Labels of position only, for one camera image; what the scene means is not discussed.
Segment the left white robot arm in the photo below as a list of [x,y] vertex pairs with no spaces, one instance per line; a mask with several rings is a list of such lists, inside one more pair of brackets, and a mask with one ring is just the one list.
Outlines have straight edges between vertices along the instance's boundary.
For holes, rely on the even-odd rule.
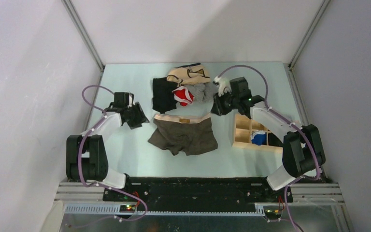
[[114,93],[114,100],[104,109],[99,120],[86,131],[66,140],[66,176],[84,181],[86,185],[115,189],[121,201],[133,196],[133,187],[126,184],[127,176],[109,166],[105,142],[124,124],[130,129],[149,123],[141,105],[129,92]]

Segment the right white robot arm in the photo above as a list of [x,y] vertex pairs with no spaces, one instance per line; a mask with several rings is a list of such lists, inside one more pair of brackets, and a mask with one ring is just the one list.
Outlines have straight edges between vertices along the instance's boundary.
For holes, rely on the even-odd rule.
[[253,119],[265,126],[282,143],[282,165],[266,178],[267,185],[262,188],[262,197],[274,202],[281,196],[281,190],[308,171],[319,168],[326,162],[319,130],[310,124],[296,125],[273,110],[260,96],[253,96],[244,77],[228,80],[216,77],[218,86],[211,109],[218,116],[232,110]]

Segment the brown boxer briefs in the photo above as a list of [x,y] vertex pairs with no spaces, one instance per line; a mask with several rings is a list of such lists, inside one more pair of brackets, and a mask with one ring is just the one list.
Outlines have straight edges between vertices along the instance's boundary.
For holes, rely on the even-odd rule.
[[148,143],[174,156],[180,152],[187,156],[201,155],[218,149],[210,114],[201,117],[156,114],[153,123],[156,130]]

